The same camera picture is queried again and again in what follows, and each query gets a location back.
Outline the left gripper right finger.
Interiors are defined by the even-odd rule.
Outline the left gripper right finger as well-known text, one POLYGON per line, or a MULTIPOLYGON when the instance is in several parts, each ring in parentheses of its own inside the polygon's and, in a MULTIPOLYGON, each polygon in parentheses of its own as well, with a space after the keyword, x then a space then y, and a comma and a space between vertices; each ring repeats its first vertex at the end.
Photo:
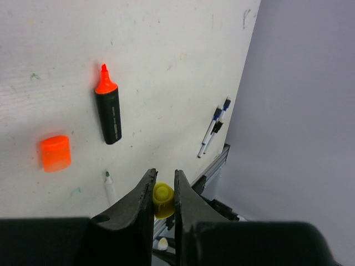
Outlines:
POLYGON ((177 265, 187 265, 189 256, 194 257, 191 239, 192 228, 197 222, 227 222, 228 219, 215 211, 193 189, 182 170, 175 170, 175 254, 177 265))

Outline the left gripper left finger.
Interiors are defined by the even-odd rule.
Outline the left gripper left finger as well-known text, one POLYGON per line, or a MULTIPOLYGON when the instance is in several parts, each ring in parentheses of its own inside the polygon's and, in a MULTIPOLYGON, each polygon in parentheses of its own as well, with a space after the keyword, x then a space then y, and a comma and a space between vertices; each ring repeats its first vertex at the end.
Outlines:
POLYGON ((157 170, 146 171, 117 203, 91 219, 89 261, 97 265, 150 265, 153 248, 153 188, 157 170))

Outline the yellow pen cap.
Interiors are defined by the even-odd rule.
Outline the yellow pen cap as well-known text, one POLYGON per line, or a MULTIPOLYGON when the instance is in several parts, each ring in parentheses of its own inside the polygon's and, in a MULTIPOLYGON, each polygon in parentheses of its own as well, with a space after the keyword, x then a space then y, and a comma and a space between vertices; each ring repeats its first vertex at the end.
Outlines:
POLYGON ((156 219, 167 219, 175 213, 174 190, 163 182, 153 188, 153 205, 156 219))

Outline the green marker pen body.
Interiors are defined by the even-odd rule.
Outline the green marker pen body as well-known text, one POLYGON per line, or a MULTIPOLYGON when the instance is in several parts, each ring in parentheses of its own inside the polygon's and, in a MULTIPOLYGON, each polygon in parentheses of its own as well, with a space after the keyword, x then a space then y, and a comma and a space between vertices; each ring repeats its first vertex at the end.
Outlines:
POLYGON ((109 201, 109 204, 112 206, 116 203, 116 191, 113 179, 109 171, 105 171, 105 181, 104 181, 106 195, 109 201))

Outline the orange highlighter cap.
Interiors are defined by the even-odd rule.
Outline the orange highlighter cap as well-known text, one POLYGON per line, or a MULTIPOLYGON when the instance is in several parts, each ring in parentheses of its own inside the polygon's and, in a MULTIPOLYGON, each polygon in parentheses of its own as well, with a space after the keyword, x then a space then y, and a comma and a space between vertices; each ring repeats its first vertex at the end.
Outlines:
POLYGON ((71 165, 69 137, 58 135, 40 142, 42 166, 45 172, 58 172, 71 165))

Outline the black orange highlighter body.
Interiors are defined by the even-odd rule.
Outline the black orange highlighter body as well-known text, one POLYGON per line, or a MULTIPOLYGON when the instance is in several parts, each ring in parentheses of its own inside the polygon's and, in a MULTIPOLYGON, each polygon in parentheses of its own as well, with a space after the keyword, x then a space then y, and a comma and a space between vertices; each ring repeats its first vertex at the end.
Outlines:
POLYGON ((122 138, 119 87, 111 81, 106 64, 101 67, 94 94, 104 141, 112 145, 122 138))

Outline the yellow marker pen body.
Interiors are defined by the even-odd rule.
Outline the yellow marker pen body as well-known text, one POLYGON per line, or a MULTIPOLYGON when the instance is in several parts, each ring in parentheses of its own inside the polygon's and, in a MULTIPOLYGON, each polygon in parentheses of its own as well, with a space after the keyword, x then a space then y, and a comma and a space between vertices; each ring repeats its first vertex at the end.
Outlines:
POLYGON ((154 222, 153 231, 153 248, 157 250, 167 250, 168 240, 166 238, 166 233, 168 232, 168 227, 166 225, 166 220, 156 219, 154 222))

